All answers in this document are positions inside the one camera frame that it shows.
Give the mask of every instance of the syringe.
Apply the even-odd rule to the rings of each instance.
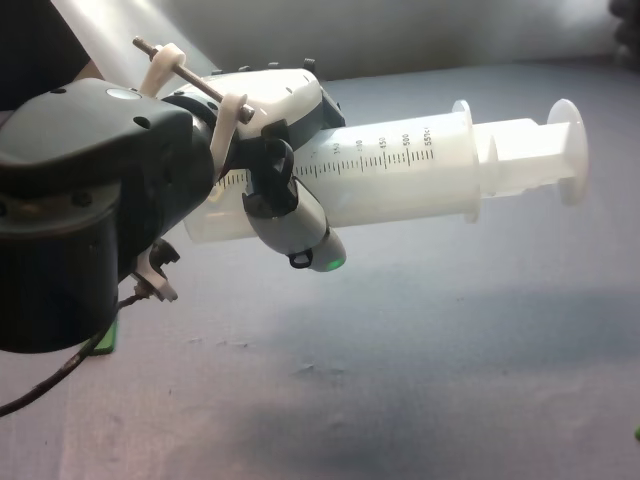
[[[584,195],[586,133],[578,109],[557,102],[547,125],[531,119],[473,125],[466,102],[453,112],[323,130],[295,152],[294,174],[332,227],[462,213],[480,200],[558,184],[563,203]],[[254,236],[242,194],[247,171],[234,170],[186,220],[194,241]]]

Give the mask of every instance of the wire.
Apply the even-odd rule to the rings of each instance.
[[[147,297],[136,294],[118,302],[118,311],[130,305],[133,305],[138,300],[142,300],[143,298]],[[107,332],[111,328],[111,325],[112,323],[110,323],[108,327],[102,329],[93,337],[91,337],[91,339],[87,343],[85,343],[80,350],[78,350],[78,353],[67,360],[65,364],[62,365],[62,367],[60,367],[60,369],[58,369],[58,371],[51,375],[49,378],[47,378],[43,382],[40,382],[22,397],[0,406],[0,418],[11,415],[18,410],[23,409],[27,405],[31,405],[33,402],[35,402],[37,399],[42,397],[45,393],[59,384],[62,380],[64,380],[71,372],[78,368],[78,366],[91,354],[91,352],[93,352],[93,350],[98,346],[98,344],[107,334]]]

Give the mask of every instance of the table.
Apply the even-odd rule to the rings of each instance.
[[[483,202],[477,225],[345,228],[330,274],[179,226],[179,300],[126,309],[115,354],[0,421],[3,479],[638,478],[640,77],[565,62],[327,89],[353,125],[458,98],[476,123],[544,123],[569,98],[587,198],[547,188]],[[69,355],[0,354],[0,401]]]

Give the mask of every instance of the green object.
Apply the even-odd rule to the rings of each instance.
[[[118,320],[113,322],[111,328],[104,336],[104,338],[100,341],[98,346],[94,348],[93,352],[91,352],[90,356],[96,357],[99,355],[108,355],[113,353],[116,349],[116,338],[118,337]]]
[[[329,262],[327,265],[327,271],[335,270],[336,268],[340,268],[344,265],[344,258],[339,258],[338,260],[334,260],[333,262]]]

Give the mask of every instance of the green light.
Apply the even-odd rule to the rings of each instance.
[[[336,268],[340,268],[342,265],[344,265],[344,258],[339,258],[337,260],[334,260],[333,262],[329,262],[327,264],[327,272],[335,270]]]

